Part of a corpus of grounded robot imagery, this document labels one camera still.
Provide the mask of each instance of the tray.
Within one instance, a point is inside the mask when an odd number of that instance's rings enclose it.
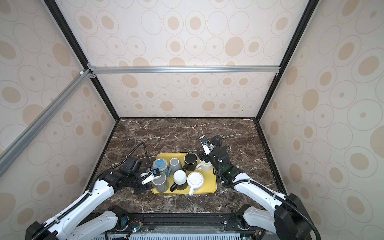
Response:
[[[183,153],[160,153],[159,155],[157,155],[156,159],[159,159],[159,158],[162,158],[164,160],[166,160],[169,164],[169,161],[174,158],[174,157],[177,157],[179,159],[179,161],[181,162],[181,165],[184,166],[184,156],[187,154],[187,152],[183,152]],[[203,170],[195,170],[196,172],[199,172],[203,175],[204,177],[204,184],[203,186],[194,192],[194,194],[208,194],[208,193],[214,193],[216,192],[217,190],[217,185],[216,185],[216,176],[213,174],[212,171],[209,171],[209,172],[204,172]],[[167,181],[169,183],[169,187],[172,186],[173,184],[173,175],[170,176],[170,177],[167,177]],[[157,191],[156,188],[153,188],[152,189],[152,192],[154,194],[188,194],[189,193],[189,190],[190,190],[190,187],[188,186],[186,189],[184,190],[175,190],[173,192],[171,192],[169,189],[166,191],[166,192],[163,192],[163,193],[160,193]]]

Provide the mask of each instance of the brown marble tabletop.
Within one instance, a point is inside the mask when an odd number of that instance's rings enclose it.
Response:
[[[252,119],[121,119],[97,174],[122,161],[142,141],[146,143],[153,162],[162,152],[196,152],[197,147],[202,150],[199,137],[206,135],[211,139],[218,134],[222,136],[223,145],[228,146],[227,152],[232,164],[277,191]],[[143,161],[141,169],[147,168],[142,146],[132,156]],[[131,213],[230,212],[230,208],[235,212],[243,204],[261,207],[248,196],[220,184],[217,184],[217,191],[213,194],[193,196],[155,195],[150,190],[134,195],[132,189],[125,188],[105,200],[94,212],[104,212],[112,205],[119,205]]]

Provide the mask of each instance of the wall panel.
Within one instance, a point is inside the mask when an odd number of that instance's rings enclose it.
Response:
[[[322,239],[384,233],[384,2],[325,0],[260,124]]]
[[[94,66],[279,65],[307,0],[62,0]]]
[[[99,74],[120,117],[255,117],[274,73]]]
[[[0,7],[0,152],[82,69],[45,7],[4,0]]]
[[[1,239],[24,239],[82,194],[114,124],[86,80],[0,177]]]

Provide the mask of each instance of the black mug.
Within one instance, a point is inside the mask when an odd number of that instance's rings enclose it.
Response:
[[[193,172],[196,170],[197,166],[197,155],[195,153],[189,152],[184,156],[184,166],[181,170],[184,172],[190,171]]]
[[[173,192],[174,190],[184,190],[188,187],[187,183],[187,175],[183,170],[177,170],[173,174],[173,181],[174,183],[170,187],[170,191]]]

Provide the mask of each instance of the cup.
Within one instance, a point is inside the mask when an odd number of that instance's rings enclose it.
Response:
[[[197,170],[202,170],[203,172],[211,172],[213,169],[211,162],[200,161],[200,163],[196,166]]]
[[[188,187],[187,183],[187,175],[183,170],[177,170],[173,174],[173,184],[170,187],[170,191],[173,192],[174,190],[184,190]]]
[[[191,187],[188,195],[192,196],[193,193],[199,190],[204,184],[204,177],[199,172],[192,172],[187,177],[188,186]]]
[[[196,165],[197,165],[197,155],[196,153],[189,152],[184,156],[184,166],[182,170],[184,172],[186,171],[194,171],[196,170]]]
[[[167,176],[165,173],[160,172],[160,177],[152,180],[152,185],[161,193],[166,192],[169,188]]]
[[[173,175],[177,170],[181,170],[181,162],[176,157],[172,158],[169,161],[169,169],[167,172],[167,177]]]
[[[158,168],[160,172],[168,172],[168,162],[162,158],[156,159],[152,164],[153,169]]]

